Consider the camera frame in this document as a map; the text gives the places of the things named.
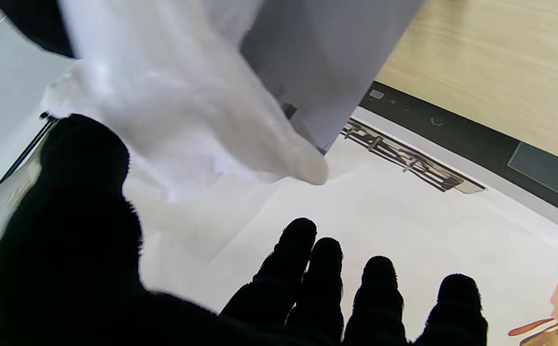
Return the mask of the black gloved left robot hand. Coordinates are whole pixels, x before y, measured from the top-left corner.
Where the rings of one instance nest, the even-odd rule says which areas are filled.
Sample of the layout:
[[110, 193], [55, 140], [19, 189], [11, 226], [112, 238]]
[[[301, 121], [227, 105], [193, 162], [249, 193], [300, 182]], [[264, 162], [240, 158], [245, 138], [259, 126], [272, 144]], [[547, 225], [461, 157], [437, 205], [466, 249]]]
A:
[[152, 291], [123, 195], [130, 155], [105, 125], [59, 120], [0, 239], [0, 346], [408, 346], [395, 267], [364, 267], [343, 322], [342, 249], [306, 218], [283, 230], [220, 313]]

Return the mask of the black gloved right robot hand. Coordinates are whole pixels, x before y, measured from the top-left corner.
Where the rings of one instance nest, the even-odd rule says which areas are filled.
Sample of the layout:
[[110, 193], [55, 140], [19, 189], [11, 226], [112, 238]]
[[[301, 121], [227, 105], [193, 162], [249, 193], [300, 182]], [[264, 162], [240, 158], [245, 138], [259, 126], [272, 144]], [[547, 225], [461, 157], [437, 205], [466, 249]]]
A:
[[0, 0], [0, 10], [36, 46], [76, 58], [57, 0]]

